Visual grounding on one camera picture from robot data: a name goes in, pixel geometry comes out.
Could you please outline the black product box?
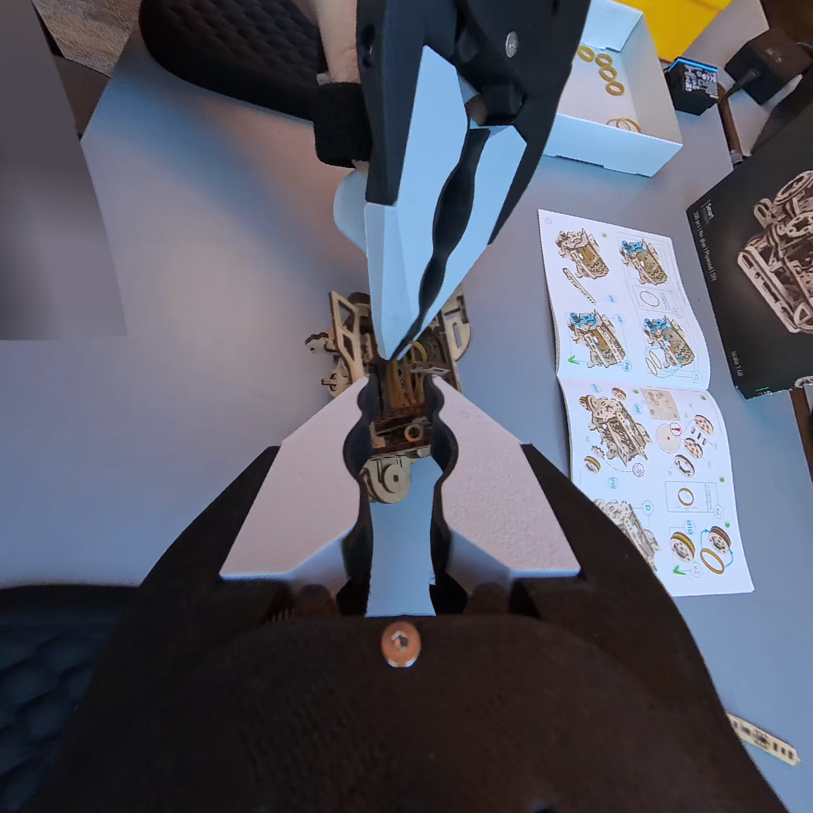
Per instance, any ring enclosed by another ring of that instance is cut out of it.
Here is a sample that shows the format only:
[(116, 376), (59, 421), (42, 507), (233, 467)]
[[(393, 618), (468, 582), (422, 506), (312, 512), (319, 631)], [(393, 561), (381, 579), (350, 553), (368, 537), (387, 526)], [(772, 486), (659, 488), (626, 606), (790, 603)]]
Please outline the black product box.
[(811, 107), (686, 214), (737, 389), (811, 384)]

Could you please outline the small wooden part strip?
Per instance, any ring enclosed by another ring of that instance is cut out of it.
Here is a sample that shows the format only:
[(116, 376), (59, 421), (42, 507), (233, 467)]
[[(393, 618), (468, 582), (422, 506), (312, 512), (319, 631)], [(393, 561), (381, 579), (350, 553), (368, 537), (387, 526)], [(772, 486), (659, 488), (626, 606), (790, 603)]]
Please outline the small wooden part strip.
[(786, 741), (730, 711), (726, 711), (726, 715), (737, 737), (745, 744), (759, 748), (788, 765), (795, 767), (802, 763), (798, 750)]

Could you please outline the black module with blue label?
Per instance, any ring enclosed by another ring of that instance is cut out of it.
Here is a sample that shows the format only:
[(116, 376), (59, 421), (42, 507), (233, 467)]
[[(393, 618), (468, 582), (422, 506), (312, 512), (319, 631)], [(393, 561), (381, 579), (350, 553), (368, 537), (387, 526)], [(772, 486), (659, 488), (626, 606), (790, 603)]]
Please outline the black module with blue label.
[(700, 116), (719, 103), (719, 69), (684, 56), (664, 69), (672, 105), (678, 112)]

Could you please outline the white instruction booklet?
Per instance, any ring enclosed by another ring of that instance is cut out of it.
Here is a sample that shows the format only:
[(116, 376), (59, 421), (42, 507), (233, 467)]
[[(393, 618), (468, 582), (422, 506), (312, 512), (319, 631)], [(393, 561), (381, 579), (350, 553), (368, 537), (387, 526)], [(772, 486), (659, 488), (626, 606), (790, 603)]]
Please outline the white instruction booklet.
[(574, 484), (672, 597), (753, 592), (710, 356), (672, 241), (538, 218)]

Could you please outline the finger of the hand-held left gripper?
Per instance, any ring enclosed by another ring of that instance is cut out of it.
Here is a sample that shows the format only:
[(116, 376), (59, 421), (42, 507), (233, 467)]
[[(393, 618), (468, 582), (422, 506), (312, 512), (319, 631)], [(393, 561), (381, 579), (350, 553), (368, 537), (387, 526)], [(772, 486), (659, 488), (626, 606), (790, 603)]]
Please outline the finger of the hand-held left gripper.
[(371, 314), (378, 351), (390, 359), (421, 332), (466, 272), (446, 275), (420, 315), (420, 287), (433, 252), (432, 231), (442, 190), (458, 166), (472, 130), (455, 67), (429, 47), (420, 58), (397, 199), (364, 207)]
[(431, 253), (423, 268), (418, 314), (401, 335), (395, 357), (417, 338), (493, 240), (526, 149), (516, 129), (473, 127), (458, 165), (442, 188), (430, 224)]

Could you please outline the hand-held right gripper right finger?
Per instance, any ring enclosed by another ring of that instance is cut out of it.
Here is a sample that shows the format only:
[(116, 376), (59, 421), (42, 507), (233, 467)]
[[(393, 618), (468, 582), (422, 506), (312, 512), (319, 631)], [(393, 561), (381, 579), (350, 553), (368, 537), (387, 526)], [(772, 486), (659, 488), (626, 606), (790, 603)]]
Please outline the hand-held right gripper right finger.
[(483, 584), (569, 577), (581, 567), (523, 451), (507, 429), (431, 376), (431, 455), (441, 470), (431, 515), (431, 601), (464, 611)]

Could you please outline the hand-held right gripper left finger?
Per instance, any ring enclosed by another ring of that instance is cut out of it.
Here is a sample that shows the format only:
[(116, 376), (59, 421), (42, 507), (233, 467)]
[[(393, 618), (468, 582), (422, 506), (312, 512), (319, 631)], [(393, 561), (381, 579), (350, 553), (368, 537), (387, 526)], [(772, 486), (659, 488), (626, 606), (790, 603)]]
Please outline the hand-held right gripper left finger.
[(374, 377), (363, 376), (289, 435), (220, 569), (225, 580), (325, 587), (366, 615), (373, 554), (368, 489)]

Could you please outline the wooden mechanical model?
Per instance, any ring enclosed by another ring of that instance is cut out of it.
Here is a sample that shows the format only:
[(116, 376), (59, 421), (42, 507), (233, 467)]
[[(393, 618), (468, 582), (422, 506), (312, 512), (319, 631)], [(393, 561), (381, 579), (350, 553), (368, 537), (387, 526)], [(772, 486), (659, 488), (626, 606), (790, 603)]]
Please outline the wooden mechanical model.
[(355, 292), (346, 298), (331, 291), (329, 298), (332, 326), (310, 335), (306, 348), (329, 354), (336, 363), (330, 377), (321, 381), (334, 398), (363, 375), (375, 378), (372, 454), (362, 478), (371, 502), (399, 503), (411, 488), (412, 462), (431, 452), (426, 381), (437, 376), (462, 393), (458, 362), (472, 338), (462, 286), (453, 290), (403, 357), (391, 361), (378, 351), (369, 295)]

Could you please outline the white cardboard box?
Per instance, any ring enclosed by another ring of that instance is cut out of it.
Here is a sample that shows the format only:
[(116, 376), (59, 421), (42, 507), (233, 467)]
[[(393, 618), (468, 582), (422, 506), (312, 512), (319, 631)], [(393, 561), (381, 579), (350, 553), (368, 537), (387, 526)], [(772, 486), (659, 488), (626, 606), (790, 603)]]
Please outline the white cardboard box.
[(593, 1), (545, 155), (653, 177), (681, 147), (643, 13)]

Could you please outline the yellow box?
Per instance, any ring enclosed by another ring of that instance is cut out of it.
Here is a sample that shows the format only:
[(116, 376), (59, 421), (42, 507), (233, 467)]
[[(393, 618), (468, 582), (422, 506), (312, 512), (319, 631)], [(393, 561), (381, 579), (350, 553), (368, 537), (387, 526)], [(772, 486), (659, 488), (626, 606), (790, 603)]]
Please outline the yellow box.
[(658, 57), (670, 63), (683, 55), (695, 39), (731, 1), (622, 1), (645, 16)]

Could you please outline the black power adapter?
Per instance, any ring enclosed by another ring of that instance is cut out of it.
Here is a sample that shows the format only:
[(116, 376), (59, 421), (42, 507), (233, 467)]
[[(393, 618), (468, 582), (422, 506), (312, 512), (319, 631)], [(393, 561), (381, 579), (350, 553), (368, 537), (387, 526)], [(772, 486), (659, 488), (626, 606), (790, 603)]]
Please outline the black power adapter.
[(726, 96), (743, 89), (757, 104), (764, 104), (811, 66), (805, 46), (770, 28), (747, 41), (726, 63), (725, 72), (734, 80)]

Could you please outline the person's left hand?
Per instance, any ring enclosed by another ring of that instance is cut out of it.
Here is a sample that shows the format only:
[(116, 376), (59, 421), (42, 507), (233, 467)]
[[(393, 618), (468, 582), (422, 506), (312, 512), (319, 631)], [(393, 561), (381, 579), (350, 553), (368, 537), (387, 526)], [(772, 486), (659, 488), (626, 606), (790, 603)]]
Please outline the person's left hand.
[(319, 75), (320, 85), (350, 84), (360, 85), (359, 58), (357, 52), (357, 31), (354, 20), (321, 20), (320, 38), (326, 61), (326, 68)]

